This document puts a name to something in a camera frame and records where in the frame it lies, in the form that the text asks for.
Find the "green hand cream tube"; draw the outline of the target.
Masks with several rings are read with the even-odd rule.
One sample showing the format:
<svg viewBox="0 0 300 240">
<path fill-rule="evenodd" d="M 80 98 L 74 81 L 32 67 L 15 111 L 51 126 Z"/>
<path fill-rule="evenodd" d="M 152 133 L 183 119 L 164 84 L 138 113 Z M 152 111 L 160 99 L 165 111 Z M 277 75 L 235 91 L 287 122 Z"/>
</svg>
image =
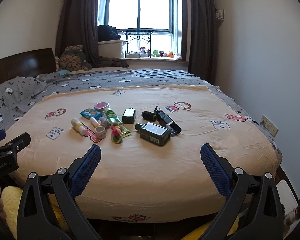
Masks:
<svg viewBox="0 0 300 240">
<path fill-rule="evenodd" d="M 111 108 L 108 108 L 106 110 L 106 117 L 109 120 L 111 126 L 116 127 L 121 132 L 121 134 L 124 138 L 131 135 L 131 131 L 129 131 L 123 125 L 121 119 L 117 116 L 117 114 Z"/>
</svg>

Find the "dark green bottle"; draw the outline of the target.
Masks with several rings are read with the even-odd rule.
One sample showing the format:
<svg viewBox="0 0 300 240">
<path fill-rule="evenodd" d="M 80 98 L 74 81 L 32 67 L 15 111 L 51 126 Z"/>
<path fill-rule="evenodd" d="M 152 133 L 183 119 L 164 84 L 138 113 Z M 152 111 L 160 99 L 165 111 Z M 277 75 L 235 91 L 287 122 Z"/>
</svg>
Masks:
<svg viewBox="0 0 300 240">
<path fill-rule="evenodd" d="M 170 130 L 152 122 L 137 123 L 135 129 L 138 131 L 140 138 L 149 141 L 157 146 L 164 146 L 170 140 Z"/>
</svg>

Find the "grey patterned bed sheet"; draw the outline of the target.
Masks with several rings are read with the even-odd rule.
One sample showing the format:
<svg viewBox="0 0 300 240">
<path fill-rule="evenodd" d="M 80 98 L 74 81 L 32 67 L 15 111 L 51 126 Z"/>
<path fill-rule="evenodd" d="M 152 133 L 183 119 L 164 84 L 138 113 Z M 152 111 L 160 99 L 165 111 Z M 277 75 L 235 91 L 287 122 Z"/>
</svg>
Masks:
<svg viewBox="0 0 300 240">
<path fill-rule="evenodd" d="M 98 102 L 122 116 L 125 109 L 141 113 L 159 107 L 181 128 L 164 146 L 140 138 L 134 125 L 120 144 L 107 136 L 98 140 L 91 122 L 81 111 Z M 71 120 L 88 129 L 77 133 Z M 137 167 L 180 168 L 202 166 L 200 149 L 209 144 L 218 156 L 254 175 L 273 173 L 282 154 L 275 149 L 243 109 L 204 80 L 183 70 L 108 70 L 60 77 L 58 73 L 16 77 L 0 84 L 0 130 L 5 141 L 29 133 L 31 142 L 17 156 L 19 176 L 38 169 L 51 171 L 82 157 L 93 145 L 100 147 L 101 170 L 130 171 Z"/>
</svg>

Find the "white yellow small bottle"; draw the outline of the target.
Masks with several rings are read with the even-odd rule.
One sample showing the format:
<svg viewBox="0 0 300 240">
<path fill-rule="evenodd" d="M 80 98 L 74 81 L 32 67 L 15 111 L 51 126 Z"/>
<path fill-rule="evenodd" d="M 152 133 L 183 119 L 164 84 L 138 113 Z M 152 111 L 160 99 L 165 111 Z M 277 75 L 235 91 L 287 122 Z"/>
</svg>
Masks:
<svg viewBox="0 0 300 240">
<path fill-rule="evenodd" d="M 77 133 L 79 133 L 81 136 L 86 136 L 88 134 L 88 129 L 77 118 L 73 118 L 71 120 L 71 124 L 72 124 L 73 129 Z"/>
</svg>

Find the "blue snack packet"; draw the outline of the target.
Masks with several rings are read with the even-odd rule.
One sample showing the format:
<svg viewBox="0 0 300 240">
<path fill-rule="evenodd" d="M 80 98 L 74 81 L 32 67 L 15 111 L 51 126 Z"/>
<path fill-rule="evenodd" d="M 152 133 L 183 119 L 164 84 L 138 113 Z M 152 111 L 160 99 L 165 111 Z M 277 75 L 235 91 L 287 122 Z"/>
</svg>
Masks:
<svg viewBox="0 0 300 240">
<path fill-rule="evenodd" d="M 81 116 L 83 116 L 84 118 L 90 120 L 91 118 L 95 118 L 96 120 L 98 120 L 100 117 L 103 117 L 103 113 L 99 112 L 95 109 L 92 108 L 87 108 L 83 111 L 81 111 Z"/>
</svg>

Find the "small white tube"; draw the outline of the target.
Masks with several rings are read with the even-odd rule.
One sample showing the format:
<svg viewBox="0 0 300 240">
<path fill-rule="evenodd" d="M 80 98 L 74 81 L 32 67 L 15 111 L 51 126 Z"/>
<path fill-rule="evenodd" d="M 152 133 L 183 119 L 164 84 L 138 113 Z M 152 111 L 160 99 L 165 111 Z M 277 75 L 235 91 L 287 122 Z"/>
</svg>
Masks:
<svg viewBox="0 0 300 240">
<path fill-rule="evenodd" d="M 100 124 L 94 117 L 91 117 L 91 118 L 90 118 L 90 122 L 91 122 L 91 124 L 92 124 L 95 128 L 101 126 L 101 124 Z"/>
</svg>

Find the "dark wooden headboard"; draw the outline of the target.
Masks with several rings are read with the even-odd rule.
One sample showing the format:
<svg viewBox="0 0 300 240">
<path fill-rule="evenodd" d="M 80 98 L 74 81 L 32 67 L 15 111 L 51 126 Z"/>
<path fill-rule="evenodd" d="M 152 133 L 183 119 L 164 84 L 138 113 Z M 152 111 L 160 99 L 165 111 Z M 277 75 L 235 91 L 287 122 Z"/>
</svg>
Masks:
<svg viewBox="0 0 300 240">
<path fill-rule="evenodd" d="M 18 76 L 36 77 L 56 71 L 51 48 L 37 49 L 0 59 L 0 84 Z"/>
</svg>

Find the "grey crumpled wrapper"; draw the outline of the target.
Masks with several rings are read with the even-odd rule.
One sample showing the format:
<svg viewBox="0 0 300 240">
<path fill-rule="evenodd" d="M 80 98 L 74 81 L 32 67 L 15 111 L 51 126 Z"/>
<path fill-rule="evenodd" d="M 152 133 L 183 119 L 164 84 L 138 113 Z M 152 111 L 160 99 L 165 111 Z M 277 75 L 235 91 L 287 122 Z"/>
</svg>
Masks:
<svg viewBox="0 0 300 240">
<path fill-rule="evenodd" d="M 105 118 L 104 116 L 101 116 L 98 119 L 98 122 L 105 128 L 105 129 L 109 129 L 110 128 L 110 121 Z"/>
</svg>

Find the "pink lid metal tin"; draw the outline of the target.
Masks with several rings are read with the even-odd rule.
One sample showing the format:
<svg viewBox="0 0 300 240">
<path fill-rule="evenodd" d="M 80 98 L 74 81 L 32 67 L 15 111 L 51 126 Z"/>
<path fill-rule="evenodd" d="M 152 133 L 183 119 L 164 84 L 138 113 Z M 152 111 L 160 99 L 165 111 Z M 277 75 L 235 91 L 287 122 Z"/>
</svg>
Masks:
<svg viewBox="0 0 300 240">
<path fill-rule="evenodd" d="M 104 112 L 109 107 L 109 102 L 98 102 L 94 105 L 94 109 L 98 112 Z"/>
</svg>

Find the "brown patterned cushion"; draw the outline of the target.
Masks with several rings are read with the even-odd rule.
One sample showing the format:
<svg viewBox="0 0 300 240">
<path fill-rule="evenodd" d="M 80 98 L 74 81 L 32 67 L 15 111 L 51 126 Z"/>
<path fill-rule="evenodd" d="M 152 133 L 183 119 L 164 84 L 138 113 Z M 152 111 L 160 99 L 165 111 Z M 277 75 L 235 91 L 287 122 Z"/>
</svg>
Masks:
<svg viewBox="0 0 300 240">
<path fill-rule="evenodd" d="M 87 61 L 86 55 L 83 52 L 82 45 L 66 47 L 64 53 L 57 60 L 58 70 L 67 70 L 70 72 L 79 70 L 91 70 L 92 65 Z"/>
</svg>

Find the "beige cartoon blanket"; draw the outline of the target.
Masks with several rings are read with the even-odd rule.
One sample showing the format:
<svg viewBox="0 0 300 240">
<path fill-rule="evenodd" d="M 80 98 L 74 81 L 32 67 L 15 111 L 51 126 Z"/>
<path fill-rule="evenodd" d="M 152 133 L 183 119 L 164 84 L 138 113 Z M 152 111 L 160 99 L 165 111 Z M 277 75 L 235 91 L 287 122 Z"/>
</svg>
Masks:
<svg viewBox="0 0 300 240">
<path fill-rule="evenodd" d="M 129 107 L 141 113 L 159 107 L 181 133 L 165 146 L 141 139 L 134 126 L 120 144 L 98 142 L 101 161 L 76 201 L 89 218 L 127 222 L 171 222 L 217 212 L 224 203 L 200 158 L 208 143 L 233 167 L 261 176 L 275 173 L 279 155 L 252 122 L 244 120 L 206 86 L 154 86 L 85 90 L 56 94 L 34 105 L 6 133 L 11 140 L 29 133 L 31 143 L 17 156 L 14 177 L 30 172 L 53 174 L 82 157 L 95 142 L 77 133 L 71 120 L 98 102 L 121 115 Z"/>
</svg>

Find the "black rectangular box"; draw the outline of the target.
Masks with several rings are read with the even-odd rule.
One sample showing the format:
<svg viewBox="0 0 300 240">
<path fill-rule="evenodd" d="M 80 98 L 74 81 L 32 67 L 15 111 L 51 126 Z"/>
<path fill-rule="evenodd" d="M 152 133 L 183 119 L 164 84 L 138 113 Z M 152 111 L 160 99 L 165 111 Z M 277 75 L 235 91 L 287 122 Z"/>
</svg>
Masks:
<svg viewBox="0 0 300 240">
<path fill-rule="evenodd" d="M 136 110 L 134 108 L 125 109 L 122 115 L 122 122 L 124 124 L 134 124 L 136 119 Z"/>
</svg>

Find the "black cylindrical device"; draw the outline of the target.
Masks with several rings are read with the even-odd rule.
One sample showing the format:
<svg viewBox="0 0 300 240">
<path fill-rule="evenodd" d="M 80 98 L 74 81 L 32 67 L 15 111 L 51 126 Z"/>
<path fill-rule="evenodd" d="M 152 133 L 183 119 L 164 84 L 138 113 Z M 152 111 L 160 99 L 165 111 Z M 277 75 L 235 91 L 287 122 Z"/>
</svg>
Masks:
<svg viewBox="0 0 300 240">
<path fill-rule="evenodd" d="M 155 122 L 157 120 L 156 114 L 154 112 L 144 111 L 141 113 L 144 120 Z"/>
</svg>

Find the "left dark curtain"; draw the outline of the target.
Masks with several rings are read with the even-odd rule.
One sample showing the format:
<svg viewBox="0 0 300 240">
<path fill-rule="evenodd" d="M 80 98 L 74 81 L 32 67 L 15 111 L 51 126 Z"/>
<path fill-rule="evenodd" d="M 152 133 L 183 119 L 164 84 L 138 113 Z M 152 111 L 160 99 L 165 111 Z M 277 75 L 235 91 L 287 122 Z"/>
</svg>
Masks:
<svg viewBox="0 0 300 240">
<path fill-rule="evenodd" d="M 124 59 L 102 57 L 98 53 L 98 0 L 64 0 L 59 19 L 55 55 L 69 46 L 82 45 L 88 63 L 98 67 L 129 67 Z"/>
</svg>

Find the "dark curtain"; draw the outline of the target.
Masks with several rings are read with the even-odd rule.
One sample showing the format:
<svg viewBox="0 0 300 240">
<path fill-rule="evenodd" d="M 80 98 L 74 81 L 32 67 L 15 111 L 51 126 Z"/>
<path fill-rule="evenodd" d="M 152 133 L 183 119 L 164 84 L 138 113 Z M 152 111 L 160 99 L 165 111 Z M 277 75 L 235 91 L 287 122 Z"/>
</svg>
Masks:
<svg viewBox="0 0 300 240">
<path fill-rule="evenodd" d="M 98 67 L 129 67 L 124 59 L 102 57 L 98 53 L 98 0 L 64 0 L 59 19 L 55 55 L 69 46 L 82 45 L 88 63 Z"/>
<path fill-rule="evenodd" d="M 217 70 L 218 27 L 215 0 L 183 0 L 181 54 L 188 57 L 188 71 L 214 84 Z"/>
</svg>

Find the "white storage box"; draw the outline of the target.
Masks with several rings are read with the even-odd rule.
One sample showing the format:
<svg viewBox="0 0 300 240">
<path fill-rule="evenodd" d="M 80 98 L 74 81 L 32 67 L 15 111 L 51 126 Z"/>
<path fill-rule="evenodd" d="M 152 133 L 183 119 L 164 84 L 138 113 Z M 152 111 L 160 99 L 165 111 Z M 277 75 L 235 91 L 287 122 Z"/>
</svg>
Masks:
<svg viewBox="0 0 300 240">
<path fill-rule="evenodd" d="M 125 58 L 125 41 L 111 40 L 98 43 L 98 54 L 108 58 Z"/>
</svg>

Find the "dark clothes pile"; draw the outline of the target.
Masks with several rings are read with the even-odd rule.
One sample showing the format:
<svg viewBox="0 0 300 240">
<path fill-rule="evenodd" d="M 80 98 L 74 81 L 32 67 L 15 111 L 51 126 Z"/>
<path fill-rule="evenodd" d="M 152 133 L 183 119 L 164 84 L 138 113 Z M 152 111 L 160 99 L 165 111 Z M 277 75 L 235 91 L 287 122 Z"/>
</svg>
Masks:
<svg viewBox="0 0 300 240">
<path fill-rule="evenodd" d="M 97 34 L 99 42 L 121 39 L 117 29 L 111 25 L 99 25 L 97 27 Z"/>
</svg>

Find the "purple plush toy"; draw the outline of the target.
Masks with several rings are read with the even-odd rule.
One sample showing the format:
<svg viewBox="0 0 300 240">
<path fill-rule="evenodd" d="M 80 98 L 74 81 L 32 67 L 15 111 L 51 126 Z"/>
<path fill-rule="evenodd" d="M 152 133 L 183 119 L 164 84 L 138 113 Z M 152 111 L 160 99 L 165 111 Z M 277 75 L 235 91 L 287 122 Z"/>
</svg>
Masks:
<svg viewBox="0 0 300 240">
<path fill-rule="evenodd" d="M 140 53 L 141 54 L 147 54 L 147 50 L 145 47 L 140 47 Z"/>
</svg>

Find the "black folding table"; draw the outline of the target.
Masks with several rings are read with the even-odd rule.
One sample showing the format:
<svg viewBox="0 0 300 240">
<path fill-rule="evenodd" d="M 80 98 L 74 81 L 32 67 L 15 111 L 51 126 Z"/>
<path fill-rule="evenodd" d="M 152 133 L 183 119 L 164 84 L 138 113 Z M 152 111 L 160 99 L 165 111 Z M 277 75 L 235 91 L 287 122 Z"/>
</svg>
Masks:
<svg viewBox="0 0 300 240">
<path fill-rule="evenodd" d="M 122 33 L 125 35 L 125 58 L 129 53 L 129 45 L 136 42 L 140 45 L 141 42 L 146 44 L 147 47 L 143 48 L 143 52 L 148 54 L 148 57 L 152 57 L 152 34 L 153 30 L 149 29 L 122 29 Z"/>
</svg>

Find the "green plush toy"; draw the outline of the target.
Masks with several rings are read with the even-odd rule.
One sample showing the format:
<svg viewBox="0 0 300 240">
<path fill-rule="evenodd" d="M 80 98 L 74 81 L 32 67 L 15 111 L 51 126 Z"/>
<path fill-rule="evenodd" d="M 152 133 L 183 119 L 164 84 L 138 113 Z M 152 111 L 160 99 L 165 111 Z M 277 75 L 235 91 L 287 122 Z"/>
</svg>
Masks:
<svg viewBox="0 0 300 240">
<path fill-rule="evenodd" d="M 159 52 L 158 52 L 158 50 L 157 50 L 157 49 L 153 50 L 153 51 L 152 51 L 152 55 L 153 55 L 154 57 L 159 57 Z"/>
</svg>

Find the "right dark curtain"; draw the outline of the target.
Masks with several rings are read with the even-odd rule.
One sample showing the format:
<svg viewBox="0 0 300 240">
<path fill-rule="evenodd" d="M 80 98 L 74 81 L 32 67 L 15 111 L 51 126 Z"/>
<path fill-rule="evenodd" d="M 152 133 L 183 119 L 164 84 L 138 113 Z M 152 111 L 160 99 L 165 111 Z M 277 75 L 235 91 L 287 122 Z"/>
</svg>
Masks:
<svg viewBox="0 0 300 240">
<path fill-rule="evenodd" d="M 217 70 L 218 27 L 215 0 L 183 0 L 181 54 L 188 57 L 188 71 L 214 84 Z"/>
</svg>

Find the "orange plush toy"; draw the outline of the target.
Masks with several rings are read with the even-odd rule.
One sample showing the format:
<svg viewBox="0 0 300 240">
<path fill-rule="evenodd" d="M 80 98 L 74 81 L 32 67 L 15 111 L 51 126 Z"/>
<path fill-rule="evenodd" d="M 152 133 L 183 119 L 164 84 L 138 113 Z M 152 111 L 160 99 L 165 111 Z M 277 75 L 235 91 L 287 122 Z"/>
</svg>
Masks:
<svg viewBox="0 0 300 240">
<path fill-rule="evenodd" d="M 167 56 L 168 56 L 168 57 L 171 57 L 171 58 L 174 58 L 174 53 L 171 52 L 171 51 L 169 51 L 168 54 L 167 54 Z"/>
</svg>

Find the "wall power socket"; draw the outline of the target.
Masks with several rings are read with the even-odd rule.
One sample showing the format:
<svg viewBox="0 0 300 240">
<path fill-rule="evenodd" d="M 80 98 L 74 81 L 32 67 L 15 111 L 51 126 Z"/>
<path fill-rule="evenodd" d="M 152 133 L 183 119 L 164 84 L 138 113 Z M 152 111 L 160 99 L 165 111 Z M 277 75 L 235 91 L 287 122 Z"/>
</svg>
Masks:
<svg viewBox="0 0 300 240">
<path fill-rule="evenodd" d="M 279 129 L 265 115 L 261 116 L 260 124 L 273 136 L 276 137 Z"/>
</svg>

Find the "window with frame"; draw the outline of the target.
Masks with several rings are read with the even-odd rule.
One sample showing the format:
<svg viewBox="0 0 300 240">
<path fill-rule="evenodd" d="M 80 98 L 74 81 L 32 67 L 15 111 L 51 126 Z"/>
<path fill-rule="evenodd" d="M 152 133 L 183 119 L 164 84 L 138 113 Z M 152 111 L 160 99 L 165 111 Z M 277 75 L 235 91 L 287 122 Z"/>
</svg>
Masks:
<svg viewBox="0 0 300 240">
<path fill-rule="evenodd" d="M 122 29 L 153 30 L 152 51 L 158 50 L 158 58 L 182 57 L 183 0 L 98 0 L 98 9 L 98 24 L 115 27 L 121 40 L 125 41 Z M 140 47 L 147 45 L 131 43 L 127 58 L 150 58 Z M 169 51 L 174 58 L 167 56 Z"/>
</svg>

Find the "wall switch box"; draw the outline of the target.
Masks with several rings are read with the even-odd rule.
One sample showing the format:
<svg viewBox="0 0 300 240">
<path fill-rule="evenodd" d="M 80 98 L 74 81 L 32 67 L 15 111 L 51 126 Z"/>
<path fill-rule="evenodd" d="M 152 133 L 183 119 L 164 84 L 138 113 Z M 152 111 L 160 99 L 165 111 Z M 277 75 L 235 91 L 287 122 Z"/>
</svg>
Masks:
<svg viewBox="0 0 300 240">
<path fill-rule="evenodd" d="M 218 20 L 224 20 L 224 9 L 216 9 L 216 18 Z"/>
</svg>

